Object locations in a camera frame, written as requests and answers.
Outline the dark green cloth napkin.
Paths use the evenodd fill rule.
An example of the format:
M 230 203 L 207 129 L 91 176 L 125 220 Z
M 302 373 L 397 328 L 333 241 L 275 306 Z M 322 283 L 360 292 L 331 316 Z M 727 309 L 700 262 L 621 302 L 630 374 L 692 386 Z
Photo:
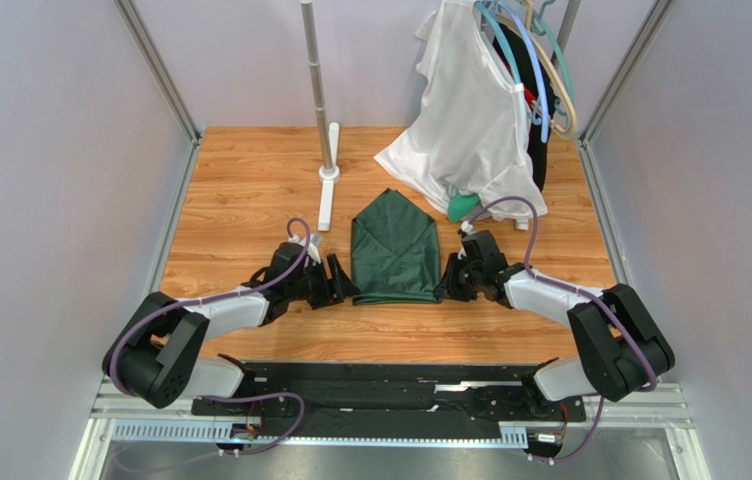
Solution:
M 383 191 L 353 218 L 350 260 L 360 290 L 355 306 L 441 301 L 436 222 L 397 190 Z

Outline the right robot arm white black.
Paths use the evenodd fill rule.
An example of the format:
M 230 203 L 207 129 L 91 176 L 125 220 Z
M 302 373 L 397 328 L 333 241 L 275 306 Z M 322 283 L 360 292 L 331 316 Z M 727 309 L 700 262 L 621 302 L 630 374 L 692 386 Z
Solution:
M 461 233 L 437 288 L 444 298 L 479 296 L 507 309 L 540 315 L 570 329 L 577 353 L 538 365 L 521 379 L 529 401 L 547 405 L 569 397 L 609 401 L 656 384 L 676 357 L 636 290 L 623 283 L 583 287 L 508 263 L 488 231 Z

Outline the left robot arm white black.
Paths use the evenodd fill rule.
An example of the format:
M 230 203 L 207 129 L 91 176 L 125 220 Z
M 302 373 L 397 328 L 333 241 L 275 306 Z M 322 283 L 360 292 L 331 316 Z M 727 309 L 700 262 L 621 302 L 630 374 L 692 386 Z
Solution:
M 322 258 L 317 248 L 292 239 L 232 291 L 187 299 L 148 294 L 105 354 L 102 371 L 118 391 L 157 409 L 183 397 L 230 397 L 245 368 L 231 359 L 201 359 L 206 341 L 269 325 L 294 302 L 317 310 L 360 293 L 336 255 Z

